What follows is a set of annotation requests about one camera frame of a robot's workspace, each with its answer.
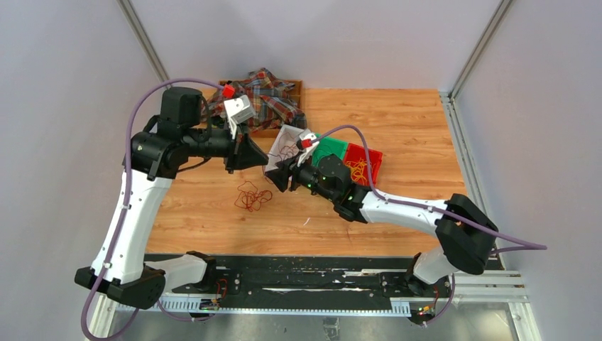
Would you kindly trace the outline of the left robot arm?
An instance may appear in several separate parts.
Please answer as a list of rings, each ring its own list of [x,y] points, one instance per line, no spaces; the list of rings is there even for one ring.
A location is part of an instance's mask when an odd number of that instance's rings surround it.
[[[189,251],[165,261],[145,262],[148,238],[158,209],[180,168],[191,157],[221,158],[229,173],[268,162],[252,141],[246,122],[256,115],[250,99],[223,87],[226,123],[200,128],[209,111],[199,90],[171,87],[160,111],[126,140],[124,173],[118,205],[97,257],[75,273],[75,283],[91,292],[138,309],[153,307],[174,288],[192,285],[200,293],[214,291],[219,278],[213,257]]]

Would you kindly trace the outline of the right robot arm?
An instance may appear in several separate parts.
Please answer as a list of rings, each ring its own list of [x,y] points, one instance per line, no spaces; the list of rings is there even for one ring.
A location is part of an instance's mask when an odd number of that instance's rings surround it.
[[[327,199],[349,222],[390,223],[438,239],[438,247],[412,261],[405,277],[411,294],[424,296],[440,278],[457,271],[472,275],[485,271],[498,229],[467,196],[421,200],[390,195],[354,182],[335,155],[325,156],[318,166],[299,160],[270,156],[265,175],[281,192],[304,187]]]

